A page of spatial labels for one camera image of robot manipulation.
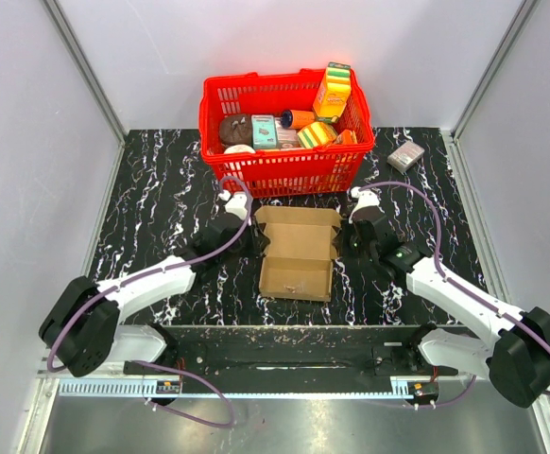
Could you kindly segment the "brown cardboard box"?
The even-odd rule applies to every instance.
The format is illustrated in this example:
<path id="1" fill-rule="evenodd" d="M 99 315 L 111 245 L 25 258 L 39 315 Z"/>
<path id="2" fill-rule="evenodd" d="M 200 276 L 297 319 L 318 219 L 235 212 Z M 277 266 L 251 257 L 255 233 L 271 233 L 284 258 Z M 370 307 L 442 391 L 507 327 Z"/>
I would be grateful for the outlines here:
<path id="1" fill-rule="evenodd" d="M 255 219 L 265 223 L 270 244 L 264 254 L 259 291 L 263 297 L 329 302 L 332 298 L 333 228 L 341 227 L 334 209 L 263 206 Z M 304 292 L 292 293 L 285 284 L 303 283 Z"/>

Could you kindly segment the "small clear plastic packet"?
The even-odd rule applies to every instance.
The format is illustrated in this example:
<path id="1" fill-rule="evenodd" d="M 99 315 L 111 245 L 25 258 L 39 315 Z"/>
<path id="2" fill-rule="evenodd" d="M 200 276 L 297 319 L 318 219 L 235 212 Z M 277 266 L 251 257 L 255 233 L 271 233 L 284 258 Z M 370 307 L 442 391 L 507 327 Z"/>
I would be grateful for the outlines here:
<path id="1" fill-rule="evenodd" d="M 285 285 L 283 285 L 283 288 L 286 291 L 292 292 L 292 293 L 304 292 L 304 284 L 303 283 L 295 283 L 294 285 L 285 284 Z"/>

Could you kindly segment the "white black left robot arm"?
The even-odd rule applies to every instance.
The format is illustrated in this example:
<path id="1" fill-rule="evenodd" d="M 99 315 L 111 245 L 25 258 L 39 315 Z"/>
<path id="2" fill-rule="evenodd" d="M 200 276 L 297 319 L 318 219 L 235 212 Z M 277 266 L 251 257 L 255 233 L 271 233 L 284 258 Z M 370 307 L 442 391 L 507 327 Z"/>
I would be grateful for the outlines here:
<path id="1" fill-rule="evenodd" d="M 153 304 L 189 292 L 209 270 L 231 257 L 261 255 L 269 240 L 254 218 L 224 214 L 156 265 L 95 282 L 82 275 L 65 288 L 39 329 L 49 350 L 46 368 L 83 377 L 101 366 L 151 368 L 167 374 L 182 364 L 179 343 L 156 323 L 126 320 Z"/>

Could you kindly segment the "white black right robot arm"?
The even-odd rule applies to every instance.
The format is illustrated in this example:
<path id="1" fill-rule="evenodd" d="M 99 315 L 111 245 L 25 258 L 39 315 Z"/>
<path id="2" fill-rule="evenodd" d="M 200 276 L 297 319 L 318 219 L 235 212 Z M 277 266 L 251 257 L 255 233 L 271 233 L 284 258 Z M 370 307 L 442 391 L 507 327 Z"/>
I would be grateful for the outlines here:
<path id="1" fill-rule="evenodd" d="M 460 321 L 469 337 L 433 324 L 421 327 L 402 352 L 407 371 L 433 366 L 487 379 L 508 402 L 530 407 L 550 387 L 550 314 L 525 311 L 471 285 L 436 262 L 426 247 L 403 242 L 384 215 L 362 208 L 345 218 L 336 242 L 365 258 L 378 274 Z"/>

